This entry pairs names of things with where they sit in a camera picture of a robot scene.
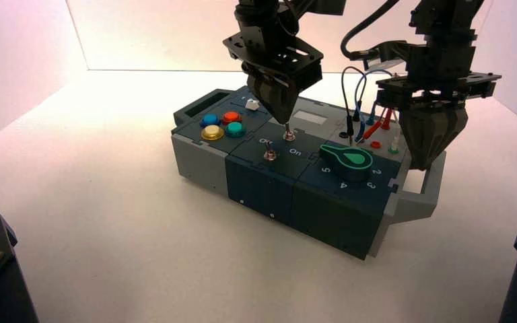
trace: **small green indicator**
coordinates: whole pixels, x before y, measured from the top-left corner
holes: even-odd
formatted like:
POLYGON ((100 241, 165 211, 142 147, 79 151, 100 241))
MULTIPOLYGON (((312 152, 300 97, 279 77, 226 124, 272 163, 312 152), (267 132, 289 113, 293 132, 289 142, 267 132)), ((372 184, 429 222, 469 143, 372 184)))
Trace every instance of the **small green indicator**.
POLYGON ((359 153, 344 153, 347 159, 351 160, 354 164, 363 164, 366 161, 364 155, 359 153))

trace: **blue wire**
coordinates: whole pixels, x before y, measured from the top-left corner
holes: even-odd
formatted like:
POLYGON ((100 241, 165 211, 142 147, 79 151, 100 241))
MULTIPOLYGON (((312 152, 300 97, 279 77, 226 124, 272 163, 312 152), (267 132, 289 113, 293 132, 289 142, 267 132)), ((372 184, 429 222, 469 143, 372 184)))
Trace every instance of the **blue wire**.
MULTIPOLYGON (((355 100, 355 110, 356 110, 357 114, 359 115, 359 132, 358 132, 357 136, 355 137, 356 141, 361 140, 361 137, 364 135, 364 131, 366 129, 366 122, 364 120, 363 114, 361 114, 361 104, 360 103, 361 103, 361 98, 364 96, 364 92, 366 90, 366 84, 368 82, 367 76, 369 74, 375 73, 375 72, 384 72, 384 73, 388 74, 389 76, 393 76, 393 74, 390 71, 387 71, 385 69, 374 69, 367 73, 362 74, 362 77, 357 82, 357 86, 355 87, 355 92, 353 95, 353 99, 355 100), (359 90, 359 85, 361 84, 362 80, 364 81, 364 86, 361 89, 361 94, 358 99, 357 91, 359 90)), ((374 103, 374 106, 372 107, 372 114, 370 115, 371 119, 373 119, 375 117, 375 113, 376 113, 376 105, 374 103)))

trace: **green button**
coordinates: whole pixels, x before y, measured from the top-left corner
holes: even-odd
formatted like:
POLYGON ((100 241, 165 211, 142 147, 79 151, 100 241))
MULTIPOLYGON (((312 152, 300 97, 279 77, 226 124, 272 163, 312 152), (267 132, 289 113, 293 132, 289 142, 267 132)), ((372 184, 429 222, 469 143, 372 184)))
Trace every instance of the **green button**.
POLYGON ((364 155, 359 153, 344 153, 347 159, 351 160, 354 164, 363 164, 366 161, 364 155))
POLYGON ((242 137, 245 133, 244 126, 240 122, 231 122, 227 125, 226 133, 232 138, 242 137))

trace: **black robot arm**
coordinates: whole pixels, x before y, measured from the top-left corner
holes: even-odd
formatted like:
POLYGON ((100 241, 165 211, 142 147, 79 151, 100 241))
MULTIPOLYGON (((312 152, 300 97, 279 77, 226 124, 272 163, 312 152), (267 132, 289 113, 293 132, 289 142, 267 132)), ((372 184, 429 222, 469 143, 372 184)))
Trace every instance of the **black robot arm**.
POLYGON ((247 85, 281 124, 287 123, 298 94, 322 79, 321 52, 296 37, 307 11, 341 15, 345 0, 239 0, 240 32, 225 39, 232 58, 243 61, 247 85))
MULTIPOLYGON (((470 71, 477 38, 471 23, 484 0, 422 0, 409 26, 425 36, 425 44, 395 40, 369 50, 346 49, 398 1, 386 1, 348 32, 341 50, 352 61, 364 61, 368 71, 406 62, 407 76, 378 82, 376 102, 400 112, 411 167, 424 170, 464 129, 465 100, 491 96, 500 76, 470 71)), ((296 37, 299 18, 306 12, 341 15, 344 6, 345 0, 239 0, 240 32, 223 43, 231 57, 243 61, 250 90, 278 122, 287 123, 298 94, 322 79, 322 53, 296 37)))
POLYGON ((477 39, 471 29, 484 0, 422 0, 411 11, 410 27, 425 44, 404 40, 383 42, 369 50, 348 52, 345 45, 365 28, 358 25, 344 37, 342 51, 363 60, 366 70, 406 62, 407 76, 378 82, 377 104, 399 110, 400 124, 411 152, 412 168, 424 170, 467 124, 465 100, 492 96, 500 75, 473 73, 477 39))

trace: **wire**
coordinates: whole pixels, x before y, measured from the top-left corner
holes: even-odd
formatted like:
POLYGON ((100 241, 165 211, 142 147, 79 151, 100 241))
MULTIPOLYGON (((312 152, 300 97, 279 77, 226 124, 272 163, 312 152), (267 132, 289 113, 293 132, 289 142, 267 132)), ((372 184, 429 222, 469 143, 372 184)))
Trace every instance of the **wire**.
POLYGON ((385 74, 388 74, 389 76, 393 77, 393 74, 390 72, 390 71, 387 71, 385 69, 373 69, 367 73, 364 73, 364 75, 361 77, 361 79, 359 79, 359 81, 357 82, 357 86, 355 87, 355 93, 354 93, 354 100, 356 102, 358 101, 361 101, 361 99, 363 98, 364 96, 364 92, 366 90, 366 84, 368 82, 367 80, 367 76, 371 73, 375 73, 375 72, 384 72, 385 74), (357 98, 357 91, 359 89, 359 85, 361 83, 361 81, 364 81, 364 86, 361 88, 361 94, 359 95, 359 99, 357 98))
POLYGON ((379 7, 374 13, 372 13, 369 17, 367 17, 364 21, 360 22, 356 27, 350 30, 344 39, 342 39, 342 43, 340 44, 340 49, 342 50, 342 54, 346 56, 350 61, 355 61, 356 59, 360 59, 363 55, 360 52, 349 52, 346 48, 347 43, 359 32, 366 29, 369 25, 373 24, 377 19, 379 19, 382 15, 384 15, 389 9, 391 9, 399 0, 387 0, 381 7, 379 7))
POLYGON ((284 24, 282 22, 280 22, 280 18, 279 18, 280 26, 290 36, 296 36, 296 34, 298 34, 298 32, 300 31, 300 25, 298 23, 298 15, 296 14, 296 11, 294 10, 294 6, 291 5, 288 0, 284 0, 284 4, 288 7, 288 9, 290 10, 290 13, 292 13, 292 17, 294 18, 294 32, 289 32, 288 29, 286 29, 286 27, 284 26, 284 24))
POLYGON ((358 69, 357 67, 354 67, 354 66, 348 66, 346 67, 343 71, 342 71, 342 94, 344 95, 344 103, 345 103, 345 106, 346 106, 346 114, 349 116, 349 106, 348 106, 348 103, 347 103, 347 97, 346 97, 346 89, 344 88, 344 75, 346 73, 346 71, 348 69, 353 69, 353 70, 356 70, 358 73, 360 74, 364 74, 364 72, 361 71, 361 69, 358 69))

